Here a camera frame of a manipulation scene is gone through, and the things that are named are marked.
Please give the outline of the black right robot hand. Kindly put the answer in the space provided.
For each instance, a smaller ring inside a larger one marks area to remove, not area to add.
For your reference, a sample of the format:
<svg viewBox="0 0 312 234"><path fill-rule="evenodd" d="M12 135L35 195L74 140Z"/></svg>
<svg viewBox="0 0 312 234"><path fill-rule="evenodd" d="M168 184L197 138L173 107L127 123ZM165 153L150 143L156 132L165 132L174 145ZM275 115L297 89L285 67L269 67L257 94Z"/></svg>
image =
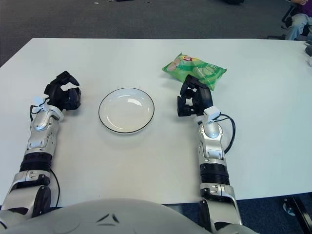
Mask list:
<svg viewBox="0 0 312 234"><path fill-rule="evenodd" d="M209 87L194 76L187 75L180 95L177 96L177 114L179 117L202 116L204 110L213 106Z"/></svg>

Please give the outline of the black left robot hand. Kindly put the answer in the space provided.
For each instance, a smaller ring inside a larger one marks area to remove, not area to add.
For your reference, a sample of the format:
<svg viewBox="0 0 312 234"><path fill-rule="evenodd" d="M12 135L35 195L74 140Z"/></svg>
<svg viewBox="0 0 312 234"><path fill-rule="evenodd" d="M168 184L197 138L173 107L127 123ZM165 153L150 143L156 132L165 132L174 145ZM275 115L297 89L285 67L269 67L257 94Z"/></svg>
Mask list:
<svg viewBox="0 0 312 234"><path fill-rule="evenodd" d="M76 86L63 90L62 86L71 83ZM76 110L81 105L81 90L78 81L68 72L64 71L51 81L45 88L44 94L48 96L48 104L58 109Z"/></svg>

